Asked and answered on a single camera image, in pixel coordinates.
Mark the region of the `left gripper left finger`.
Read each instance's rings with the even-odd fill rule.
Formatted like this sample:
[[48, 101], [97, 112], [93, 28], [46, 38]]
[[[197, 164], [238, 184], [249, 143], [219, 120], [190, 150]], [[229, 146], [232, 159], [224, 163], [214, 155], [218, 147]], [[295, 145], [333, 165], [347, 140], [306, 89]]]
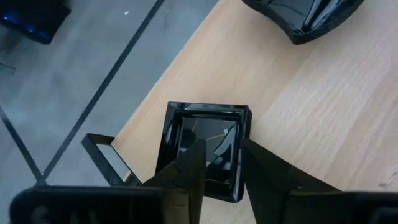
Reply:
[[17, 194], [11, 224], [199, 224], [205, 191], [206, 142], [138, 187], [41, 186]]

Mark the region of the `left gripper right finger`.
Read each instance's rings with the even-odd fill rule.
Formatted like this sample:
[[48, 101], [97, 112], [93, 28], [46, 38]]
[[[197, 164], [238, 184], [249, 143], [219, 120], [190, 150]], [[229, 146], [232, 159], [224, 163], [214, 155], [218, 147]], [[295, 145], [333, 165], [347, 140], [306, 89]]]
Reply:
[[398, 193], [338, 190], [250, 139], [241, 155], [257, 224], [398, 224]]

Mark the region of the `black square mini plate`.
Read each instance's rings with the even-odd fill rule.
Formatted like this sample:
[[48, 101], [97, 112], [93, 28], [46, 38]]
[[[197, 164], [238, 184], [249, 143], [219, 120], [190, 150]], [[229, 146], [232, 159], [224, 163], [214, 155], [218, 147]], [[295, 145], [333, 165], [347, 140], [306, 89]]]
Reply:
[[205, 196], [238, 203], [244, 194], [241, 145], [250, 136], [251, 120], [247, 105], [168, 102], [155, 171], [161, 171], [203, 139]]

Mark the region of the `black wavy-cornered mini plate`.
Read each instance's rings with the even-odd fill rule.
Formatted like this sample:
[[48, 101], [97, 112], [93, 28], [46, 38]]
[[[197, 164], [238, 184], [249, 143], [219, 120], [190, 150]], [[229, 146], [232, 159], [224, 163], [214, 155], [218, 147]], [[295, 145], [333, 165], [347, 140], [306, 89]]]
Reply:
[[313, 41], [341, 25], [364, 0], [242, 0], [275, 22], [295, 45]]

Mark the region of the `dark box with blue glow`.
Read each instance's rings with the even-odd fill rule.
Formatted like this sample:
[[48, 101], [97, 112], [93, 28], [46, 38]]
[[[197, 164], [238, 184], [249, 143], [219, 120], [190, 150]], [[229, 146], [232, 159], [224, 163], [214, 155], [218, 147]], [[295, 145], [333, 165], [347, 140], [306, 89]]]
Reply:
[[65, 0], [0, 0], [0, 25], [45, 45], [70, 13]]

